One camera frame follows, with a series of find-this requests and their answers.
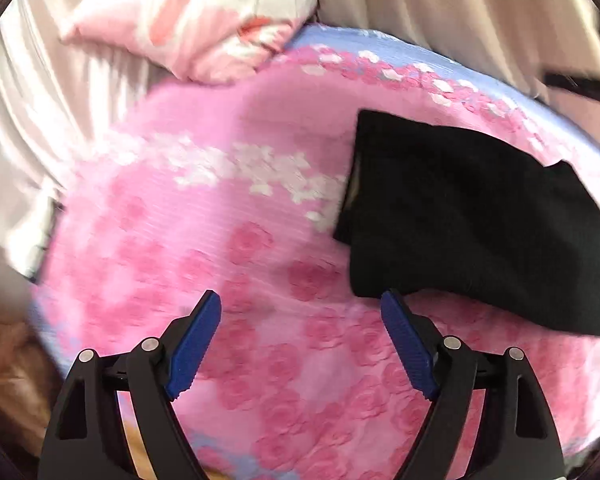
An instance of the black fabric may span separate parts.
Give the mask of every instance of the black fabric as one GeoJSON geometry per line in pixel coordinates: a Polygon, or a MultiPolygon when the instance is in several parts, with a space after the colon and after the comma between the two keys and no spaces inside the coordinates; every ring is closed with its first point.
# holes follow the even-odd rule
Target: black fabric
{"type": "Polygon", "coordinates": [[[435,288],[600,335],[600,210],[565,161],[362,110],[334,237],[357,296],[435,288]]]}

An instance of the beige curtain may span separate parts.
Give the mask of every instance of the beige curtain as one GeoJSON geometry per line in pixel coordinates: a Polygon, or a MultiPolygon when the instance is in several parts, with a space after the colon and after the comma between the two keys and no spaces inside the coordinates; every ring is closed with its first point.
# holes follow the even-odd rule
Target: beige curtain
{"type": "Polygon", "coordinates": [[[600,104],[538,79],[543,68],[600,78],[591,0],[320,0],[318,15],[393,34],[539,96],[600,142],[600,104]]]}

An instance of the pink object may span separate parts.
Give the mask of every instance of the pink object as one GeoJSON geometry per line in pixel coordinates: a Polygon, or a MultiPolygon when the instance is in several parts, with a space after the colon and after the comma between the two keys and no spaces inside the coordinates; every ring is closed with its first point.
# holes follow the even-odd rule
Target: pink object
{"type": "Polygon", "coordinates": [[[253,75],[311,16],[316,0],[83,0],[62,41],[115,44],[179,79],[253,75]]]}
{"type": "MultiPolygon", "coordinates": [[[[81,165],[36,291],[70,359],[85,347],[128,351],[218,291],[221,325],[174,408],[202,463],[238,480],[393,478],[426,415],[378,301],[352,295],[347,248],[330,234],[359,108],[474,128],[545,164],[569,153],[600,203],[600,168],[522,109],[415,67],[384,68],[376,81],[407,84],[370,86],[351,78],[368,62],[329,54],[343,66],[303,48],[231,87],[154,89],[81,165]]],[[[408,302],[474,349],[523,348],[568,454],[600,437],[600,338],[452,294],[408,302]]]]}

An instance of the bed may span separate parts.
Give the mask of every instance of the bed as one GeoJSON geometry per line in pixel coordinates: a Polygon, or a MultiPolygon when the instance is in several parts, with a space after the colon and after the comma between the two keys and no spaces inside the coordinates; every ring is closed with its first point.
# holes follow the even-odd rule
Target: bed
{"type": "MultiPolygon", "coordinates": [[[[387,450],[404,455],[426,405],[330,237],[361,107],[471,127],[543,164],[566,158],[600,205],[600,147],[570,121],[391,36],[311,25],[255,78],[159,84],[80,165],[32,309],[61,368],[84,347],[125,351],[160,333],[213,288],[221,327],[175,403],[203,465],[237,479],[391,475],[387,450]]],[[[599,441],[600,338],[438,292],[409,302],[473,348],[524,348],[567,457],[599,441]]]]}

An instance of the pink and white pillow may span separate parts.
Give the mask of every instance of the pink and white pillow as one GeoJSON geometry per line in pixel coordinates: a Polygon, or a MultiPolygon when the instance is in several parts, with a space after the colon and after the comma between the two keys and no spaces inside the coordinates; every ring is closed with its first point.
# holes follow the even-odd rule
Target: pink and white pillow
{"type": "Polygon", "coordinates": [[[282,50],[317,0],[83,0],[64,42],[115,44],[179,79],[223,83],[252,75],[282,50]]]}

